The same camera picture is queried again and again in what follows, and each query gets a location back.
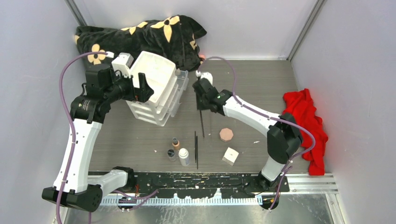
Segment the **thick black makeup pencil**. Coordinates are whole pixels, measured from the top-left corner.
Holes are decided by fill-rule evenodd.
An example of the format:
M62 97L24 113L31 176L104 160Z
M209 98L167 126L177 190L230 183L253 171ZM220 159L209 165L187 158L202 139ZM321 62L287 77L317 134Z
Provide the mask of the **thick black makeup pencil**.
M202 115L202 111L201 110L199 110L199 116L200 116L200 124L201 124L202 136L203 136L203 138L205 138L205 129L204 129L203 115Z

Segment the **white plastic drawer organizer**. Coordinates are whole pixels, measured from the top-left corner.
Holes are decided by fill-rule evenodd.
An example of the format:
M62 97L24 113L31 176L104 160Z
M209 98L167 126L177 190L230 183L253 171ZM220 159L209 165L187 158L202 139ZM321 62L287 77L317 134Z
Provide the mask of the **white plastic drawer organizer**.
M178 87L176 64L160 55L143 51L132 65L132 74L143 73L149 87L154 91L145 103L127 101L136 119L164 126L170 116L170 100Z

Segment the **clear plastic drawer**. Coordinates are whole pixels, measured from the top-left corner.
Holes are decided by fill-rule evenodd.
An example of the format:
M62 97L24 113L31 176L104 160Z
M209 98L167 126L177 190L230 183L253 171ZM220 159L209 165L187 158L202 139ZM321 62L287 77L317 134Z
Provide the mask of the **clear plastic drawer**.
M170 105L168 112L171 117L176 115L180 106L180 98L187 88L187 84L189 82L188 73L189 72L187 70L180 71L180 74L176 76L176 83L169 98Z

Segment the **short black makeup pencil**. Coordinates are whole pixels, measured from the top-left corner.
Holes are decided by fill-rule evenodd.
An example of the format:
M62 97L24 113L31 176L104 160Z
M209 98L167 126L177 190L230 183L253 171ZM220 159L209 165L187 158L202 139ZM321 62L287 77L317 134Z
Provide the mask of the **short black makeup pencil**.
M197 138L197 162L196 162L196 168L198 170L198 138Z

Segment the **tan foundation bottle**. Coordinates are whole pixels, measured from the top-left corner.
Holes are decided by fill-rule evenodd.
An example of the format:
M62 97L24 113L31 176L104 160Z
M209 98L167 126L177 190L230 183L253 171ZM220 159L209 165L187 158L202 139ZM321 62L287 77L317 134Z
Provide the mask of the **tan foundation bottle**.
M180 150L180 142L176 137L172 138L172 145L174 150Z

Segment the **white plastic bottle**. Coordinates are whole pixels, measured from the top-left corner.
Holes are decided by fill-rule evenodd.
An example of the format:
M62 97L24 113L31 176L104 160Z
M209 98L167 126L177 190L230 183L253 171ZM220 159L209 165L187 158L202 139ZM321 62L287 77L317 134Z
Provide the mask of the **white plastic bottle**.
M190 164L189 152L186 148L179 149L178 157L182 166L188 166Z

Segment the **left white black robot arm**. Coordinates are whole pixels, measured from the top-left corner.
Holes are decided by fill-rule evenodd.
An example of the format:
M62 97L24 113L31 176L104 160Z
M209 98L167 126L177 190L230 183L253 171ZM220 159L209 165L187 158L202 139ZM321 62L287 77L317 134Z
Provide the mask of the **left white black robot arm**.
M109 173L88 179L93 147L111 104L119 100L147 102L154 90L143 72L128 75L107 64L98 64L85 72L84 93L67 110L71 121L69 139L60 172L42 198L58 206L94 212L102 198L115 190L132 192L136 178L132 168L116 166Z

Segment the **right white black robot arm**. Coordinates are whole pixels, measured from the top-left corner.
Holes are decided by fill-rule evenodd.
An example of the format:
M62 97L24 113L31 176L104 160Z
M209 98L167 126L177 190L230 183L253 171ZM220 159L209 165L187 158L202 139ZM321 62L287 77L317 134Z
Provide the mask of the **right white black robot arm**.
M285 165L304 141L295 127L295 118L289 113L280 115L258 108L231 91L218 91L206 78L199 78L192 87L198 108L239 120L266 137L269 157L259 172L258 183L262 190L272 191Z

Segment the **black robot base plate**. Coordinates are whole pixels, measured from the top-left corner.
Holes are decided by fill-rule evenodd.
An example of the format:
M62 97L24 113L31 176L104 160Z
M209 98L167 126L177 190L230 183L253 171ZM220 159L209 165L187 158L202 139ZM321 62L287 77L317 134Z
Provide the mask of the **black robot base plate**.
M222 199L253 198L259 194L289 192L287 178L277 178L268 185L258 174L250 173L145 173L134 175L133 187L119 188L119 192L135 193L137 197L155 192L157 198L209 199L220 193Z

